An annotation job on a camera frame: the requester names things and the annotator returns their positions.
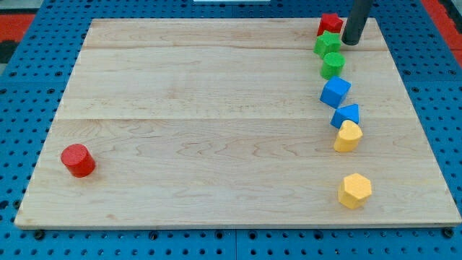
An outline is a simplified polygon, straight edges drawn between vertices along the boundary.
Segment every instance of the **red surface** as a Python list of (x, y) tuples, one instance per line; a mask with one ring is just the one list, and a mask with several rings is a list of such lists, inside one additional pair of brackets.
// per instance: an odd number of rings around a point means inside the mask
[(325, 30), (331, 33), (340, 33), (341, 25), (344, 23), (338, 14), (323, 14), (318, 28), (318, 36), (322, 35)]
[(96, 166), (90, 152), (82, 144), (68, 146), (61, 153), (61, 162), (77, 178), (88, 176)]
[(454, 21), (448, 16), (446, 8), (438, 0), (422, 0), (422, 4), (432, 18), (436, 27), (453, 52), (457, 62), (462, 66), (462, 34), (460, 34)]
[(35, 14), (0, 14), (0, 42), (20, 42), (34, 20)]

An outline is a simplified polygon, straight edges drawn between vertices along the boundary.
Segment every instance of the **yellow pentagonal prism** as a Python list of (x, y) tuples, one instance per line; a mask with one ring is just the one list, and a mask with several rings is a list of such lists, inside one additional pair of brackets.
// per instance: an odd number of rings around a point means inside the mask
[(345, 207), (356, 209), (363, 206), (372, 195), (372, 185), (366, 177), (353, 173), (343, 179), (337, 195)]
[(337, 152), (350, 152), (356, 149), (361, 138), (361, 128), (355, 122), (345, 120), (341, 123), (339, 132), (337, 133), (334, 149)]

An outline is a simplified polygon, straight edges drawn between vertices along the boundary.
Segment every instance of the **wooden board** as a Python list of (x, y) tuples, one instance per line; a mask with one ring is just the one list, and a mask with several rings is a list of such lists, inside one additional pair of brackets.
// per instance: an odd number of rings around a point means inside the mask
[[(16, 217), (24, 229), (387, 228), (461, 222), (380, 30), (343, 46), (357, 150), (332, 145), (319, 19), (95, 19)], [(95, 172), (61, 151), (82, 143)], [(350, 210), (341, 179), (373, 195)]]

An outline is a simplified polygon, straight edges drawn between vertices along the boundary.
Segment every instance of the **green cylinder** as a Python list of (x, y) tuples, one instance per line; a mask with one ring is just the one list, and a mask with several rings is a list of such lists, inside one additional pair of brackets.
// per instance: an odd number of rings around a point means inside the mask
[(324, 79), (331, 79), (333, 76), (340, 76), (344, 68), (345, 58), (340, 53), (327, 53), (324, 56), (323, 66), (321, 67), (321, 76)]

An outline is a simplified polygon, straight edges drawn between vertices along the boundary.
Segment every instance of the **black cylinder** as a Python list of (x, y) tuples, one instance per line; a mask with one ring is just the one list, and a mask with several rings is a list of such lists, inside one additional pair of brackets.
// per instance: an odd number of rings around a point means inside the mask
[(353, 8), (346, 21), (344, 34), (341, 36), (341, 40), (345, 44), (350, 46), (358, 44), (369, 17), (372, 2), (373, 0), (354, 0)]

